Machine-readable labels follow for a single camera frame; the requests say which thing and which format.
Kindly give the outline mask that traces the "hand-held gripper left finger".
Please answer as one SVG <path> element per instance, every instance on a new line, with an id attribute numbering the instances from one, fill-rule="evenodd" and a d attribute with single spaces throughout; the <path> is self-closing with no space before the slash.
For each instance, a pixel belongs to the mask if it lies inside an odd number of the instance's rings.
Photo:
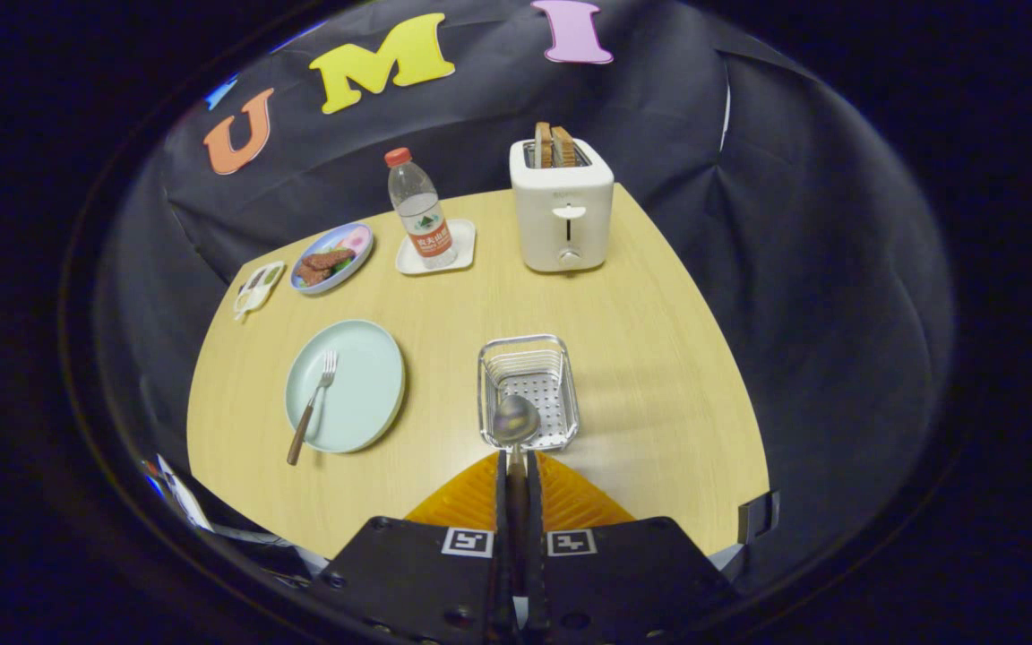
<path id="1" fill-rule="evenodd" d="M 314 581 L 314 596 L 365 642 L 515 644 L 504 452 L 486 459 L 491 529 L 373 517 Z"/>

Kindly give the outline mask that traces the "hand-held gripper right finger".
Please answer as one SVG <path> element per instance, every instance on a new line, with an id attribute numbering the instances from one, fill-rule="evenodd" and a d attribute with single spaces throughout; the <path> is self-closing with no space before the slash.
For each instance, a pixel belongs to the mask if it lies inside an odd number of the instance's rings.
<path id="1" fill-rule="evenodd" d="M 545 529 L 536 460 L 528 453 L 527 642 L 677 644 L 740 599 L 671 518 Z"/>

